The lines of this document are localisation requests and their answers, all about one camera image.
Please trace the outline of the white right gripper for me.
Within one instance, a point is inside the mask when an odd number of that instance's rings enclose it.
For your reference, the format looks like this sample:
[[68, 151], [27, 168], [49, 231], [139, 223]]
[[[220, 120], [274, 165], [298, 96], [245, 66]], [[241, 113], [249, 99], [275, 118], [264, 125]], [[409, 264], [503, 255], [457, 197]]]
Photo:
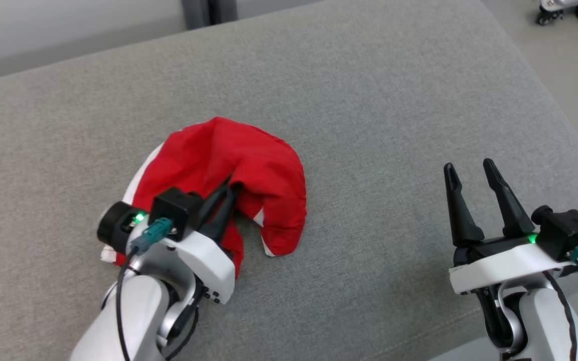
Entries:
[[537, 236], [528, 235], [534, 232], [535, 225], [495, 162], [485, 158], [483, 168], [504, 220], [503, 235], [519, 238], [489, 239], [482, 244], [484, 233], [475, 224], [464, 201], [463, 185], [456, 168], [452, 163], [445, 164], [444, 179], [452, 242], [455, 247], [463, 247], [454, 252], [454, 266], [449, 269], [454, 293], [469, 293], [546, 270], [573, 266], [569, 260], [556, 261], [551, 258], [536, 244]]

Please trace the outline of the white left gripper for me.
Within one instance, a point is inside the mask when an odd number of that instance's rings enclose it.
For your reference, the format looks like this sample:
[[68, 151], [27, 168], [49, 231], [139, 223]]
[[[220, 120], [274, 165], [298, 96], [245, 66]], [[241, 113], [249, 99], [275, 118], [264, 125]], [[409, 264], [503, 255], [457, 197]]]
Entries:
[[[242, 183], [216, 188], [200, 209], [200, 233], [192, 232], [179, 242], [160, 240], [135, 256], [131, 268], [188, 292], [202, 283], [200, 288], [207, 289], [209, 298], [226, 304], [235, 288], [235, 265], [215, 242], [222, 242], [241, 189]], [[214, 240], [205, 235], [214, 235]]]

